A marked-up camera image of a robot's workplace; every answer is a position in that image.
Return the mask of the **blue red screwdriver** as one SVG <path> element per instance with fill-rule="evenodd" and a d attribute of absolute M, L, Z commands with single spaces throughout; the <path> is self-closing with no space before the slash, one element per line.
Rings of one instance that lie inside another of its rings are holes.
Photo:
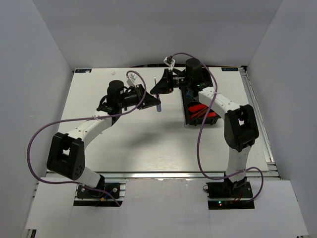
<path fill-rule="evenodd" d="M 186 92 L 186 97 L 190 98 L 191 100 L 195 100 L 195 98 L 191 96 L 188 92 Z"/>
<path fill-rule="evenodd" d="M 155 94 L 155 97 L 156 99 L 158 99 L 160 101 L 160 97 L 159 97 L 159 94 Z M 157 108 L 157 112 L 160 113 L 162 111 L 161 109 L 161 104 L 158 104 L 156 105 L 156 108 Z"/>

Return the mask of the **large red black utility knife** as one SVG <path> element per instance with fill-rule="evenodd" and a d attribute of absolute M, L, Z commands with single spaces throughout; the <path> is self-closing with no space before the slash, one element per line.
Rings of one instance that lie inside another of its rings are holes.
<path fill-rule="evenodd" d="M 191 119 L 199 117 L 203 112 L 205 112 L 208 107 L 204 104 L 195 104 L 188 108 L 191 115 Z"/>

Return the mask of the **red black utility knife small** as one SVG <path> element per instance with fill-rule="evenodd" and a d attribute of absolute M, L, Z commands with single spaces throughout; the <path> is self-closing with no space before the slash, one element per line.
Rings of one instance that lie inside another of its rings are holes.
<path fill-rule="evenodd" d="M 215 118 L 217 114 L 215 112 L 209 112 L 207 118 Z"/>

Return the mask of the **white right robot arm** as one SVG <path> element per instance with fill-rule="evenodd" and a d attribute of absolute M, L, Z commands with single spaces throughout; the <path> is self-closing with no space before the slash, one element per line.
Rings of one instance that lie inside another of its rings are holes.
<path fill-rule="evenodd" d="M 246 183 L 248 154 L 259 136 L 258 125 L 251 105 L 237 104 L 219 94 L 218 84 L 212 73 L 196 58 L 186 60 L 185 69 L 174 69 L 172 56 L 163 61 L 168 68 L 161 80 L 150 91 L 151 94 L 169 94 L 174 88 L 186 89 L 199 103 L 206 105 L 224 121 L 224 139 L 229 146 L 228 166 L 222 180 L 224 193 L 231 198 L 241 193 Z"/>

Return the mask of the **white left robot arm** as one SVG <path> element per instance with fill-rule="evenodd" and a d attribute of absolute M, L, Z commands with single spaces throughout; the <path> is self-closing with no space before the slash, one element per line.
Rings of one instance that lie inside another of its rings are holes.
<path fill-rule="evenodd" d="M 120 80 L 111 81 L 91 120 L 67 133 L 58 132 L 53 136 L 47 169 L 87 186 L 94 198 L 101 197 L 105 191 L 105 178 L 85 165 L 86 147 L 113 126 L 124 109 L 136 106 L 142 110 L 159 104 L 160 100 L 141 84 L 125 87 Z"/>

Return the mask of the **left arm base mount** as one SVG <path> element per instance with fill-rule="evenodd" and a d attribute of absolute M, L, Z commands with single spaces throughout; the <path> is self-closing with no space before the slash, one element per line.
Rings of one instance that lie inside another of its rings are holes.
<path fill-rule="evenodd" d="M 82 207 L 118 207 L 124 198 L 124 184 L 101 181 L 96 188 L 87 185 L 77 186 L 74 206 Z"/>

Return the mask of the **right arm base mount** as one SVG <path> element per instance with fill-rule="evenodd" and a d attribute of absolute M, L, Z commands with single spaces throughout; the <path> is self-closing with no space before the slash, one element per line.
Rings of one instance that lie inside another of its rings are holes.
<path fill-rule="evenodd" d="M 230 191 L 224 182 L 208 182 L 203 186 L 207 193 L 209 210 L 255 209 L 252 188 L 249 182 Z"/>

